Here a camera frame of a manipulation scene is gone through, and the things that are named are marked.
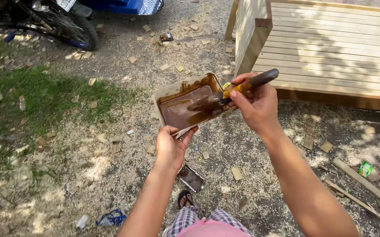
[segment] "plaid shorts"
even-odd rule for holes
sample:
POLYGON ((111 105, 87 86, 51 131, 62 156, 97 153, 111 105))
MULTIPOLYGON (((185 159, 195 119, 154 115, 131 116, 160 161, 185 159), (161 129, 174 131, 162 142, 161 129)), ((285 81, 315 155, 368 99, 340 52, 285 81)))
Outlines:
MULTIPOLYGON (((170 224, 168 224, 162 233, 162 237, 175 237, 184 228, 191 226, 196 221, 200 221, 199 208, 197 206, 183 207, 172 219, 170 224)), ((211 212, 209 220, 219 221, 227 225, 233 226, 241 231, 249 234, 251 237, 255 237, 251 232, 245 228, 239 221, 233 218, 231 215, 226 213, 222 209, 216 209, 211 212)))

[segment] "left hand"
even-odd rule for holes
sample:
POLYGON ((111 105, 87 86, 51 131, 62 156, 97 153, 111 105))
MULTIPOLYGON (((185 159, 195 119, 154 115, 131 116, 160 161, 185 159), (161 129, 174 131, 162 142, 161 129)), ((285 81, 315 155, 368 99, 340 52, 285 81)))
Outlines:
POLYGON ((198 126, 193 127, 181 135, 179 139, 176 139, 171 135, 178 132, 178 128, 169 125, 159 128, 159 134, 156 138, 157 157, 155 165, 161 169, 171 168, 172 172, 177 173, 184 162, 187 146, 198 129, 198 126))

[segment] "flip-flop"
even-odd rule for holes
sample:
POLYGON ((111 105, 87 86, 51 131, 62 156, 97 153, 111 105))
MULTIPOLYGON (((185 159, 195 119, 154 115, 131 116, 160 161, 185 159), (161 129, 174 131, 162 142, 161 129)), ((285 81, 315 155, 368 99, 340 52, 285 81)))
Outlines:
POLYGON ((187 197, 188 194, 190 194, 190 197, 192 197, 190 191, 185 189, 185 190, 181 191, 180 194, 178 195, 178 208, 179 209, 185 207, 187 202, 190 203, 192 206, 194 206, 193 202, 190 199, 188 199, 188 197, 187 197), (184 200, 183 207, 181 207, 180 202, 181 202, 181 199, 183 197, 186 197, 186 198, 184 200))

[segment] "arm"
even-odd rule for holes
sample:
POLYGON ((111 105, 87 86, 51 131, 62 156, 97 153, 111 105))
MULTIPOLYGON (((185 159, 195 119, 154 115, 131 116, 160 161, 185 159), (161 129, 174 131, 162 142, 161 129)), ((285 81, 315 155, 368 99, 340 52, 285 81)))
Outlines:
POLYGON ((156 139, 157 157, 146 178, 131 212, 117 237, 157 237, 165 209, 171 196, 175 176, 184 161, 184 154, 193 134, 194 127, 182 135, 182 141, 171 136, 177 128, 164 127, 156 139))
MULTIPOLYGON (((257 73, 233 80, 242 83, 257 73)), ((267 146, 283 197, 306 236, 358 236, 355 224, 304 161, 277 120, 276 90, 269 84, 247 94, 231 93, 230 106, 239 107, 245 122, 267 146)))

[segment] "person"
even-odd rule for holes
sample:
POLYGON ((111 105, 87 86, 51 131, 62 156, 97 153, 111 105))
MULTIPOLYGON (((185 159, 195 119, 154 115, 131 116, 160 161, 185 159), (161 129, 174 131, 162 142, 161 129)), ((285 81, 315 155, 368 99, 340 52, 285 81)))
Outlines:
MULTIPOLYGON (((235 86, 256 74, 241 74, 232 83, 235 86)), ((303 234, 320 237, 358 236, 349 214, 323 186, 283 132, 277 120, 276 90, 265 84, 248 93, 247 97, 234 90, 231 99, 229 106, 240 109, 244 121, 266 144, 283 197, 303 234)), ((175 139, 171 134, 177 132, 177 128, 166 126, 160 129, 156 141, 156 161, 117 237, 158 236, 175 177, 183 164, 186 148, 197 130, 198 127, 193 127, 175 139)), ((253 236, 222 209, 214 210, 208 221, 205 218, 199 220, 198 207, 194 206, 191 194, 184 191, 179 197, 181 209, 166 226, 162 236, 253 236)))

